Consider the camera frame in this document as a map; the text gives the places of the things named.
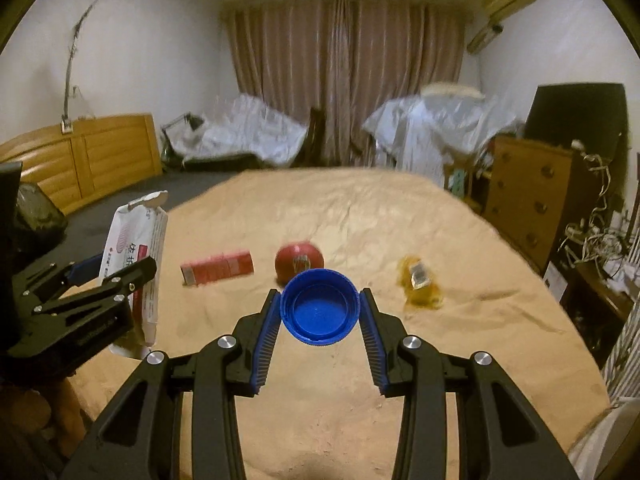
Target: beige bedsheet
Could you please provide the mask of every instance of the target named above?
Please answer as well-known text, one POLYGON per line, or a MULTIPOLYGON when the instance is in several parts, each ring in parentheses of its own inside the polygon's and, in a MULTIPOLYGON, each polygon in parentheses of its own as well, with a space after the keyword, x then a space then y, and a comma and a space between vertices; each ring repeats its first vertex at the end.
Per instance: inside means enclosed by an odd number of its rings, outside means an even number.
MULTIPOLYGON (((399 316, 409 333, 441 352, 494 355, 565 450, 608 405, 594 361, 542 280, 463 203, 421 176, 389 171, 247 172, 172 210, 157 348, 171 356, 197 352, 231 332, 275 286, 277 249, 304 239, 321 248, 327 267, 358 289, 370 287, 380 310, 399 316), (240 249, 252 252, 253 276, 182 286, 181 262, 240 249), (434 270, 441 309, 404 304, 396 265, 407 253, 434 270)), ((135 366, 105 350, 78 370, 72 382, 89 414, 98 415, 135 366)), ((358 326, 324 348, 306 346, 282 326, 266 386, 236 403, 249 479, 391 476, 402 400, 380 397, 372 384, 358 326)), ((184 415, 187 475, 189 403, 184 415)), ((457 471, 455 434, 450 478, 457 471)))

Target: floor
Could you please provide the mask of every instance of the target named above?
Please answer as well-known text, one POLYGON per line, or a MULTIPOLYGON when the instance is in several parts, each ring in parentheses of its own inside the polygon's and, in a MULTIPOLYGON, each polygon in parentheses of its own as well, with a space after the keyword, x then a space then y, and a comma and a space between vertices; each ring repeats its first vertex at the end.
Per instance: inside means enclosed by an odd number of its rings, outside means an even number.
POLYGON ((101 253, 104 250, 114 212, 119 206, 133 199, 153 191, 167 190, 169 198, 163 208, 169 211, 230 179, 235 174, 232 172, 165 173, 107 196, 69 215, 69 226, 62 243, 20 274, 31 276, 50 263, 64 266, 69 262, 80 262, 101 253))

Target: white sheet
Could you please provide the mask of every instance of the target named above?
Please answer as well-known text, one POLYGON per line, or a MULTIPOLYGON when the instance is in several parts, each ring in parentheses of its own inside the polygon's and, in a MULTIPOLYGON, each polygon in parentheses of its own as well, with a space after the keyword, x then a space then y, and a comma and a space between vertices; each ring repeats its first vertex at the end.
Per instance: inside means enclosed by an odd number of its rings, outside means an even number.
POLYGON ((286 168, 306 136, 306 126, 247 94, 220 100, 212 118, 201 117, 205 122, 195 131, 183 122, 166 130, 172 147, 185 162, 253 153, 270 166, 286 168))
POLYGON ((442 186, 444 164, 475 161, 489 139, 516 124, 516 115, 497 98, 429 95, 387 101, 362 127, 376 139, 377 161, 391 156, 396 170, 442 186))

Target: yellow bottle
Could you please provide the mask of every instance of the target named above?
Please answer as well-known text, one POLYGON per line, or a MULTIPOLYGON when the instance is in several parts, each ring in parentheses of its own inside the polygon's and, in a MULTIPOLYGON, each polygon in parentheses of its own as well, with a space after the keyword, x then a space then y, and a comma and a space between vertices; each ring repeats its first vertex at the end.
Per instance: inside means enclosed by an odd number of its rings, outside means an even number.
POLYGON ((419 256, 410 254, 398 262, 398 285, 415 306, 439 308, 442 304, 440 287, 419 256))

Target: red box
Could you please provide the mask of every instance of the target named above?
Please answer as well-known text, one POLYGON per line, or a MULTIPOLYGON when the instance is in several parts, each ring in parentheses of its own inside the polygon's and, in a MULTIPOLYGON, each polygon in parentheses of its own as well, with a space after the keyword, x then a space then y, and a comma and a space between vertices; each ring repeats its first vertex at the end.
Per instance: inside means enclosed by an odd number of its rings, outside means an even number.
POLYGON ((254 273, 254 261, 249 251, 219 254, 206 260, 188 262, 180 266, 185 285, 204 285, 235 276, 254 273))

